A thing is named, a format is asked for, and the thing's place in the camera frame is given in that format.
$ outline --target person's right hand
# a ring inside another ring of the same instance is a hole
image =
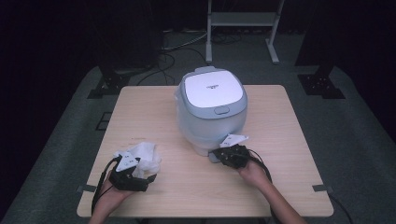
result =
[[[256,188],[270,183],[265,171],[254,161],[248,161],[244,168],[239,168],[237,171],[249,185]]]
[[[93,210],[90,224],[105,223],[105,220],[116,210],[122,202],[129,196],[134,194],[134,191],[119,190],[113,187],[109,177],[111,171],[107,173],[107,177],[101,188],[101,197],[99,198]]]

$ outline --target person's left hand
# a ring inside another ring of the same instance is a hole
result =
[[[90,224],[93,223],[104,223],[106,218],[114,212],[122,202],[131,196],[134,191],[119,190],[113,187],[111,182],[108,180],[111,171],[107,173],[105,182],[102,185],[100,194],[103,194],[93,210]]]

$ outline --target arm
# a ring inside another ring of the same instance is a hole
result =
[[[107,174],[107,178],[103,183],[101,194],[107,189],[108,191],[104,193],[96,203],[89,222],[90,224],[105,223],[108,216],[110,216],[110,214],[114,212],[126,198],[134,193],[133,191],[119,190],[112,187],[112,184],[108,180],[109,175],[110,172]]]
[[[239,168],[238,173],[247,183],[262,193],[282,223],[306,223],[270,182],[264,170],[254,161],[249,161],[245,168]]]

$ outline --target cable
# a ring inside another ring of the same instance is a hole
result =
[[[179,49],[179,48],[181,48],[181,47],[184,47],[184,46],[187,46],[187,45],[190,45],[190,44],[192,44],[192,43],[197,42],[198,40],[204,38],[206,35],[207,35],[207,33],[205,32],[203,35],[198,36],[198,37],[194,38],[194,39],[191,40],[191,41],[188,41],[188,42],[186,42],[186,43],[184,43],[184,44],[180,44],[180,45],[177,45],[177,46],[174,46],[174,47],[164,48],[163,50]]]
[[[149,70],[151,70],[153,67],[154,67],[154,64],[150,64],[150,65],[148,65],[148,67],[139,68],[138,71],[128,71],[130,69],[134,69],[135,70],[135,68],[132,68],[132,67],[126,68],[125,70],[128,71],[128,72],[125,72],[125,73],[120,73],[120,71],[117,71],[115,69],[113,69],[113,71],[115,73],[117,73],[117,75],[119,75],[120,77],[131,77],[131,76],[136,76],[136,75],[140,75],[140,74],[146,73]]]
[[[350,214],[348,213],[348,211],[345,209],[345,207],[336,199],[334,198],[334,196],[332,196],[331,194],[329,194],[330,199],[332,199],[335,203],[337,203],[340,208],[344,211],[344,213],[346,214],[347,219],[349,220],[350,224],[353,224],[353,220],[352,217],[350,216]]]
[[[185,50],[192,50],[192,51],[196,52],[196,53],[201,57],[201,59],[204,61],[205,65],[208,65],[207,62],[206,62],[206,59],[205,59],[204,55],[203,55],[200,51],[198,51],[198,50],[196,50],[196,49],[190,49],[190,48],[183,48],[183,49],[185,49]],[[178,49],[169,49],[169,50],[166,50],[165,52],[174,52],[174,51],[183,50],[183,49],[182,49],[182,48],[178,48]]]
[[[251,150],[251,149],[247,149],[249,152],[253,152],[259,159],[260,159],[260,161],[262,162],[262,163],[264,163],[264,161],[262,160],[262,157],[260,157],[260,155],[259,155],[259,153],[257,153],[257,152],[255,152],[255,151],[253,151],[253,150]]]
[[[157,74],[157,73],[160,73],[160,72],[163,72],[163,73],[164,73],[165,70],[171,68],[171,67],[175,64],[175,57],[173,57],[173,56],[170,55],[170,54],[166,54],[166,53],[163,53],[163,55],[165,55],[165,57],[168,56],[168,57],[170,57],[170,58],[172,59],[171,64],[168,65],[167,67],[165,67],[164,69],[161,69],[160,66],[157,64],[157,66],[159,67],[160,70],[159,70],[159,71],[152,72],[152,73],[146,75],[145,77],[141,78],[141,79],[137,82],[136,86],[139,86],[140,83],[142,83],[142,82],[143,82],[146,78],[148,78],[148,77],[151,77],[151,76],[153,76],[153,75],[155,75],[155,74]]]
[[[271,177],[270,171],[268,170],[267,166],[266,166],[266,165],[264,164],[264,162],[262,161],[262,158],[259,156],[259,154],[258,154],[257,152],[255,152],[255,151],[253,151],[253,150],[251,150],[251,149],[248,149],[248,151],[253,152],[253,153],[256,154],[260,159],[257,159],[257,158],[252,157],[252,156],[245,156],[245,155],[237,154],[237,153],[231,153],[231,155],[233,155],[233,156],[238,156],[238,157],[245,158],[245,159],[247,159],[247,160],[251,160],[251,161],[256,162],[256,163],[264,170],[264,172],[265,172],[265,174],[267,175],[268,179],[269,179],[270,182],[272,183],[273,181],[272,181],[272,177]],[[270,212],[271,212],[271,216],[273,217],[275,223],[281,223],[281,222],[279,221],[279,219],[277,218],[276,214],[274,213],[274,210],[271,208],[271,206],[270,206]]]
[[[98,202],[98,200],[100,199],[100,197],[102,197],[102,195],[103,195],[104,193],[106,193],[108,190],[110,190],[110,189],[113,187],[113,186],[111,186],[111,187],[110,187],[109,189],[107,189],[104,193],[102,193],[102,194],[99,195],[99,193],[100,193],[100,191],[101,191],[101,189],[102,189],[102,185],[103,185],[103,183],[104,183],[104,181],[105,181],[105,177],[106,177],[106,174],[107,174],[108,167],[111,165],[111,163],[113,163],[114,161],[117,161],[117,159],[118,159],[118,158],[114,158],[113,160],[111,160],[111,161],[107,164],[105,170],[102,172],[102,174],[101,174],[101,176],[100,176],[100,179],[99,179],[99,182],[98,182],[98,186],[96,187],[96,191],[95,191],[95,194],[93,195],[93,199],[92,199],[92,207],[91,207],[91,213],[92,213],[92,214],[93,214],[93,210],[95,209],[96,203]]]
[[[216,34],[212,36],[212,43],[213,44],[217,44],[217,45],[231,45],[234,44],[236,42],[239,42],[242,40],[242,36],[241,35],[220,35],[220,34]]]
[[[168,77],[170,77],[170,78],[172,78],[172,80],[173,80],[173,85],[175,84],[175,78],[174,77],[172,77],[172,76],[169,76],[167,73],[165,73],[165,70],[163,70],[163,69],[161,69],[161,67],[160,67],[160,65],[158,64],[158,69],[160,69],[160,71],[163,73],[163,77],[165,78],[165,83],[166,83],[166,85],[169,85],[168,84]]]

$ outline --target floor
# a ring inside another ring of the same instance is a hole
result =
[[[196,33],[169,33],[166,47],[199,37]],[[306,95],[297,76],[312,74],[315,66],[294,66],[303,35],[277,35],[280,64],[273,65],[262,35],[219,36],[213,63],[239,77],[243,84],[285,87],[303,129],[319,173],[332,195],[354,223],[396,222],[396,146],[343,71],[330,75],[346,99]],[[130,77],[129,85],[177,85],[196,67],[206,66],[205,41],[160,56],[158,68]],[[88,179],[104,131],[96,131],[103,113],[111,112],[117,95],[87,99],[101,73],[94,67],[82,80],[54,129],[21,191],[2,223],[87,223],[77,215],[78,186]],[[309,223],[348,223],[336,202],[330,217],[307,217]],[[201,219],[154,219],[151,223],[192,223]],[[208,219],[205,223],[251,223],[252,219]],[[137,223],[111,218],[108,223]]]

